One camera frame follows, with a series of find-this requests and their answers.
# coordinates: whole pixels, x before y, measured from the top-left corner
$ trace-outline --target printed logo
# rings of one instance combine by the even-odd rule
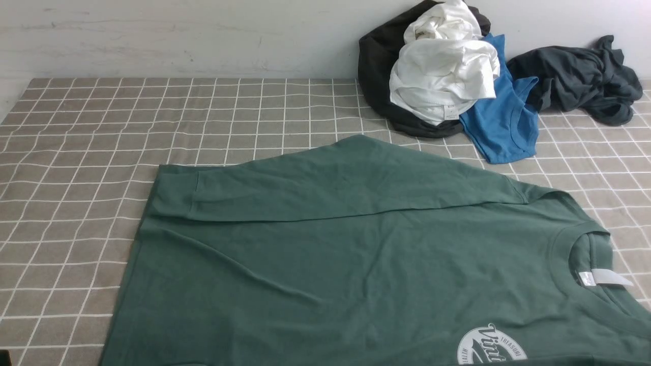
[[[497,330],[495,324],[475,328],[464,335],[456,351],[459,365],[527,359],[522,347]]]

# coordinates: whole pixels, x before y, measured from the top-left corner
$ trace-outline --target grid-patterned tablecloth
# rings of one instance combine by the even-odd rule
[[[0,125],[0,348],[97,362],[162,163],[232,165],[365,134],[569,191],[613,233],[651,309],[651,80],[624,127],[544,114],[535,158],[489,165],[463,134],[391,132],[352,79],[34,79]]]

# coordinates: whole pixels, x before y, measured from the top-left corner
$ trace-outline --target crew neck collar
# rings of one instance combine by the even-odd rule
[[[597,223],[590,221],[562,230],[554,239],[549,250],[549,267],[556,286],[573,299],[578,306],[590,314],[592,318],[611,328],[651,338],[651,317],[639,318],[623,313],[613,308],[590,290],[582,287],[572,275],[570,269],[570,252],[577,240],[589,232],[608,234]],[[622,291],[618,300],[630,307],[639,307],[647,312],[628,291]]]

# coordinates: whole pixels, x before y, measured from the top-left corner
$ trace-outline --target t-shirt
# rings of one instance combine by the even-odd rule
[[[484,37],[497,50],[500,76],[495,80],[495,99],[480,99],[460,121],[477,150],[491,164],[506,164],[536,154],[538,113],[525,104],[537,77],[513,80],[504,57],[504,35]]]
[[[562,191],[364,136],[164,165],[102,365],[651,365],[651,315]]]

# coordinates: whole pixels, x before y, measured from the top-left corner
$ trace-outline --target wall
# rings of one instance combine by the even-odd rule
[[[2,0],[0,77],[352,77],[357,39],[415,3]],[[468,3],[507,34],[509,55],[614,33],[626,63],[651,76],[649,0]]]

